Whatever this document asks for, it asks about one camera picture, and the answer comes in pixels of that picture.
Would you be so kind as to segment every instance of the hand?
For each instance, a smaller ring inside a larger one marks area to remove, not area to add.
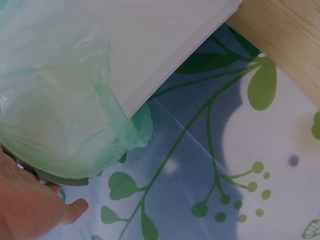
[[[0,149],[0,240],[38,240],[58,224],[74,223],[89,205],[84,199],[65,204],[60,190],[41,184]]]

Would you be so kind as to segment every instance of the tablecloth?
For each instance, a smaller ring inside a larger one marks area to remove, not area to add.
[[[148,146],[64,187],[89,209],[43,240],[320,239],[320,113],[220,27],[148,101]]]

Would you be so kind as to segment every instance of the green leaf print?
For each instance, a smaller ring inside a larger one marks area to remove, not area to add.
[[[311,128],[312,135],[315,139],[320,140],[320,112],[316,112],[313,117],[313,126]]]
[[[252,45],[249,41],[247,41],[243,36],[229,27],[231,34],[236,39],[236,41],[241,45],[241,47],[250,54],[251,57],[256,57],[260,51],[254,45]]]
[[[198,202],[192,206],[192,214],[197,218],[202,218],[208,213],[208,206],[206,201]]]
[[[159,237],[155,224],[151,221],[144,210],[142,210],[141,213],[141,231],[145,240],[157,240]]]
[[[60,190],[60,195],[61,195],[63,201],[65,202],[66,201],[66,193],[63,189]]]
[[[312,239],[320,234],[320,220],[314,219],[305,228],[302,239]]]
[[[91,240],[103,240],[103,238],[100,237],[100,236],[98,236],[98,235],[93,235],[93,236],[91,237]]]
[[[123,154],[123,156],[119,160],[119,163],[124,164],[126,160],[127,160],[127,153]]]
[[[225,68],[237,60],[232,54],[195,52],[175,72],[178,74],[204,73]]]
[[[103,206],[101,208],[101,221],[104,224],[113,224],[115,222],[119,222],[122,219],[118,217],[118,215],[109,207]]]
[[[263,58],[262,66],[252,77],[247,95],[251,106],[258,111],[266,110],[273,102],[277,88],[276,65]]]
[[[101,172],[98,173],[97,177],[100,177],[103,173],[104,171],[102,170]]]
[[[135,180],[124,172],[115,172],[108,181],[110,198],[112,200],[125,199],[137,192],[139,189]]]

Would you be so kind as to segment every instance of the plastic bag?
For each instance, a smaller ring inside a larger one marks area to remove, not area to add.
[[[143,106],[129,120],[109,88],[111,45],[76,0],[0,4],[0,143],[61,178],[92,177],[153,125]]]

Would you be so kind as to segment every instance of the wooden furniture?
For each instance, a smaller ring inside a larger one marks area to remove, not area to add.
[[[243,0],[227,23],[320,109],[320,0]]]

